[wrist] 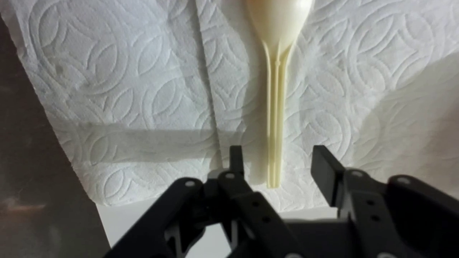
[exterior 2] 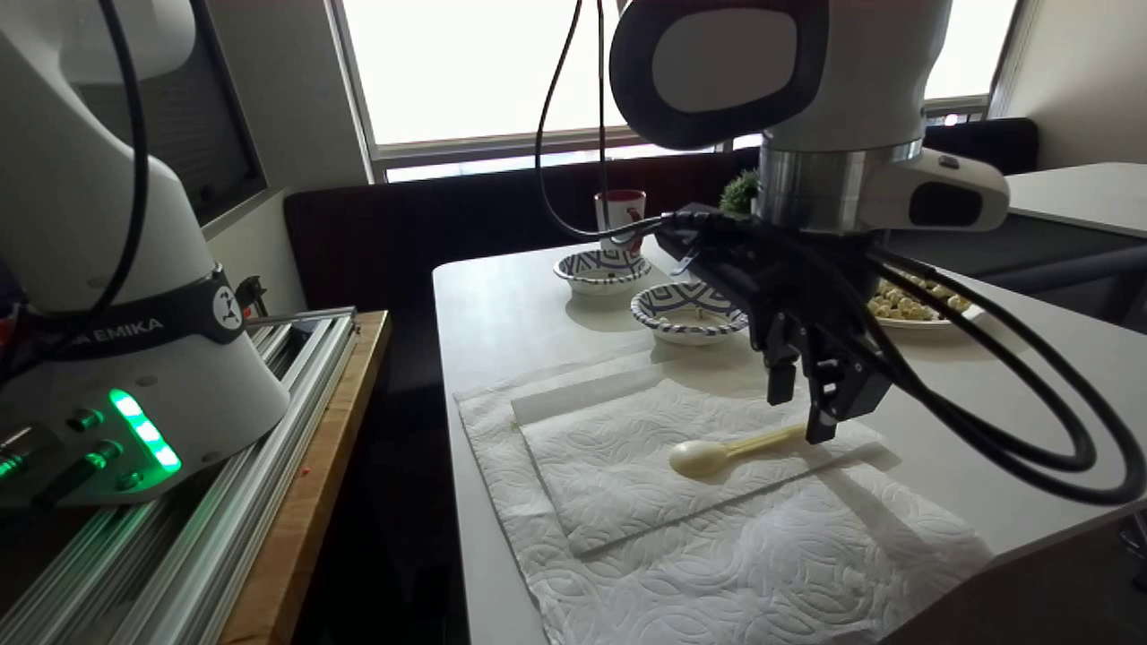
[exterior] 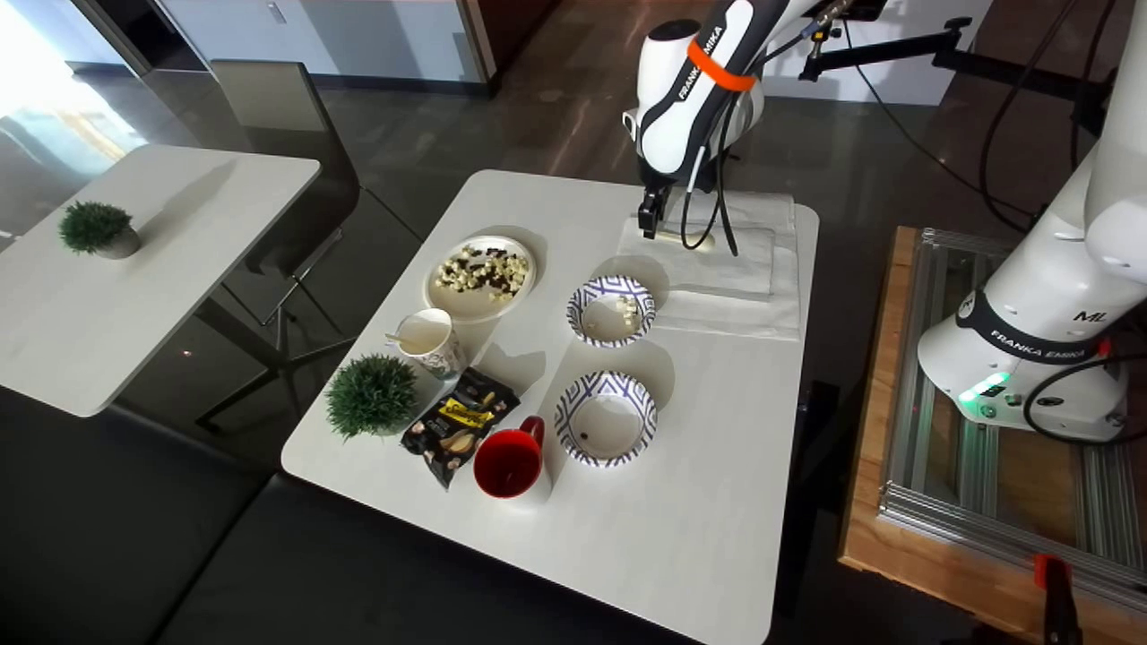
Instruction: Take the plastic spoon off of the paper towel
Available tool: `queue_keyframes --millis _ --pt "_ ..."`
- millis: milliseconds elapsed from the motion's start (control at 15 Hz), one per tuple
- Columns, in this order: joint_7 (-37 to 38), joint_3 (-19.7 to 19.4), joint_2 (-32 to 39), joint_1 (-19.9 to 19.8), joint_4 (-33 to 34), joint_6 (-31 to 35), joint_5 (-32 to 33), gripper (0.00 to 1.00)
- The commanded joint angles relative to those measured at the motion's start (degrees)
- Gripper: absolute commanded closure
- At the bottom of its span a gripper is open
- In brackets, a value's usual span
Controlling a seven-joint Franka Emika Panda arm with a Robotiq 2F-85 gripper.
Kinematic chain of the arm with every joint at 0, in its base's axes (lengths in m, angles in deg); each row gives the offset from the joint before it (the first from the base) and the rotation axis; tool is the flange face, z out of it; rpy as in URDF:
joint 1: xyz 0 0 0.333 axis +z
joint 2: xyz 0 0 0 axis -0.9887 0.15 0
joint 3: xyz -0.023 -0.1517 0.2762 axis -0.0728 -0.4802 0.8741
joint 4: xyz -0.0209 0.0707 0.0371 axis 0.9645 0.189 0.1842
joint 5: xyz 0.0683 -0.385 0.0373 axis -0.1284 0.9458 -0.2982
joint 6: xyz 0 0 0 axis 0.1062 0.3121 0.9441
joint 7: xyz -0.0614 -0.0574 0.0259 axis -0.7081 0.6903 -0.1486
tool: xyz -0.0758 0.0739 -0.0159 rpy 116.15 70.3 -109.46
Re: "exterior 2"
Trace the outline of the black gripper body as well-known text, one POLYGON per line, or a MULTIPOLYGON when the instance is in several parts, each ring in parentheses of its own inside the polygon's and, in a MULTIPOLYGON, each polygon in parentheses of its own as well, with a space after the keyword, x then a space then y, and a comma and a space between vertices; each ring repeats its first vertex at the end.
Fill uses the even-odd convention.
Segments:
POLYGON ((864 236, 802 236, 757 218, 677 211, 655 226, 655 244, 747 311, 760 354, 791 344, 795 385, 819 378, 832 414, 873 414, 887 399, 864 236))

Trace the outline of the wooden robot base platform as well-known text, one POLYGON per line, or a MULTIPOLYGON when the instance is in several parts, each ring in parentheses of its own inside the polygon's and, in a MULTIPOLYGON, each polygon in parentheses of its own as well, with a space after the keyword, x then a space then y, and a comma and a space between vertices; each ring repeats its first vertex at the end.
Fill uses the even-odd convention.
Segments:
POLYGON ((268 533, 258 540, 251 571, 242 578, 223 632, 213 645, 292 645, 302 619, 312 574, 322 557, 330 515, 360 443, 361 418, 389 354, 392 320, 384 311, 354 311, 350 340, 319 402, 312 439, 298 465, 287 472, 287 495, 274 514, 268 533))

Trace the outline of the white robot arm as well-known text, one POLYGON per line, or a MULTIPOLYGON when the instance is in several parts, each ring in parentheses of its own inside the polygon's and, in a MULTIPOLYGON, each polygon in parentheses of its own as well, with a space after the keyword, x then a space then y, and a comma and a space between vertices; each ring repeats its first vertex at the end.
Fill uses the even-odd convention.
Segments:
MULTIPOLYGON (((661 147, 757 134, 760 207, 668 211, 668 250, 765 329, 795 314, 836 353, 862 311, 777 254, 800 242, 857 289, 887 230, 978 234, 1004 175, 922 144, 922 95, 950 0, 630 0, 609 95, 661 147)), ((83 89, 138 89, 199 41, 192 0, 0 0, 0 207, 18 340, 0 431, 4 508, 133 504, 261 440, 292 396, 243 334, 178 175, 116 135, 83 89)))

